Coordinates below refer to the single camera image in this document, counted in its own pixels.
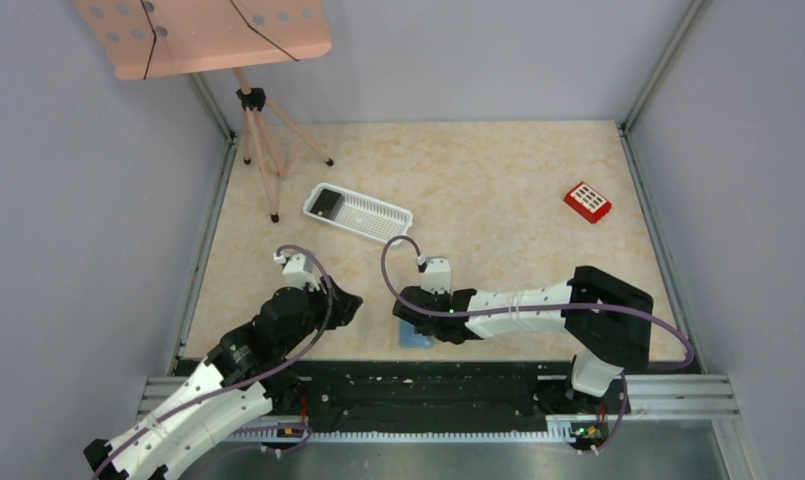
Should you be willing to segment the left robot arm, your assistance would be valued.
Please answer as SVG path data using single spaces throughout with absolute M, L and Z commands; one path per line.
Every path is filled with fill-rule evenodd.
M 360 296 L 309 285 L 283 287 L 249 322 L 227 332 L 191 375 L 126 432 L 96 439 L 84 456 L 96 479 L 178 479 L 246 423 L 297 404 L 290 367 L 306 338 L 348 325 Z

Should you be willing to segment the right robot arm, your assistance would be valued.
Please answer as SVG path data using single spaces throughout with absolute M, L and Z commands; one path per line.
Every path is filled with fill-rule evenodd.
M 649 363 L 653 310 L 647 292 L 596 267 L 539 289 L 496 293 L 407 286 L 392 312 L 416 333 L 460 345 L 507 334 L 568 333 L 583 347 L 564 385 L 567 404 L 590 412 L 615 377 Z

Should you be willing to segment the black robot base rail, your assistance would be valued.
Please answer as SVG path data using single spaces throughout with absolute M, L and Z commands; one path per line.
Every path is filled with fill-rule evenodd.
M 508 434 L 544 432 L 562 416 L 616 417 L 622 382 L 593 397 L 571 390 L 568 361 L 300 361 L 298 385 L 272 417 L 304 419 L 317 433 Z

